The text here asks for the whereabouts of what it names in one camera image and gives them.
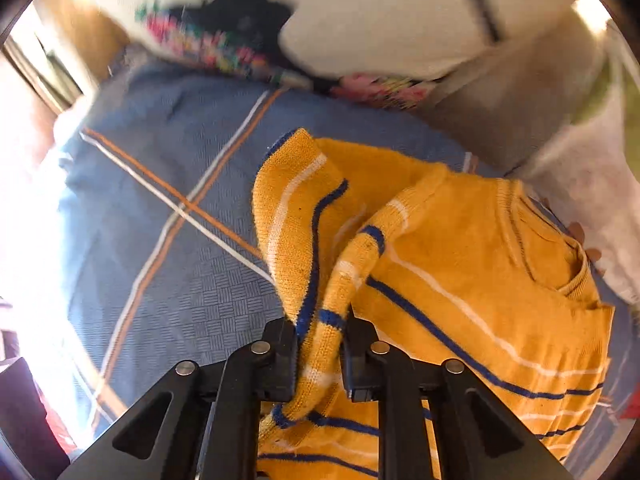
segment metal pin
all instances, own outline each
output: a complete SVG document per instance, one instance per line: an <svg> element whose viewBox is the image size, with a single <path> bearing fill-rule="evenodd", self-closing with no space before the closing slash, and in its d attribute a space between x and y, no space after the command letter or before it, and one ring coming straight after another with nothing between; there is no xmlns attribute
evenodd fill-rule
<svg viewBox="0 0 640 480"><path fill-rule="evenodd" d="M180 361L177 365L175 365L175 373L178 375L191 375L196 369L196 365L191 361Z"/></svg>
<svg viewBox="0 0 640 480"><path fill-rule="evenodd" d="M266 341L256 341L251 345L251 352L254 354L266 354L269 350L271 350L271 345Z"/></svg>
<svg viewBox="0 0 640 480"><path fill-rule="evenodd" d="M376 341L375 343L371 343L371 351L374 354L384 355L389 352L389 345L384 341Z"/></svg>
<svg viewBox="0 0 640 480"><path fill-rule="evenodd" d="M444 367L450 374L461 374L465 370L465 364L457 359L449 359Z"/></svg>

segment striped sweater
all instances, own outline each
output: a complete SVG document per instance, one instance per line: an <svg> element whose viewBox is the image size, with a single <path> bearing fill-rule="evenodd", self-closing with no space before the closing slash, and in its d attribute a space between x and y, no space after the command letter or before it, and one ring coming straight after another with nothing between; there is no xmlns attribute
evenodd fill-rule
<svg viewBox="0 0 640 480"><path fill-rule="evenodd" d="M351 403L340 377L350 305L412 358L463 360L554 455L569 453L600 396L613 308L519 182L300 129L268 153L253 207L301 342L293 400L260 423L259 470L377 476L377 404ZM426 402L424 417L439 477Z"/></svg>

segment folded fabric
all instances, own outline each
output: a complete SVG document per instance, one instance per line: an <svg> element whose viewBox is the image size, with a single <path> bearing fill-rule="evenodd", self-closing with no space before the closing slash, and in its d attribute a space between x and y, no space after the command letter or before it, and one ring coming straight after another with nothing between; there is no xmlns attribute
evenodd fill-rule
<svg viewBox="0 0 640 480"><path fill-rule="evenodd" d="M568 454L600 397L613 307L580 245L520 182L299 129L268 153L253 206L301 342L293 400L261 421L258 469L377 476L377 404L351 403L340 378L350 308L412 358L463 360L552 453Z"/></svg>

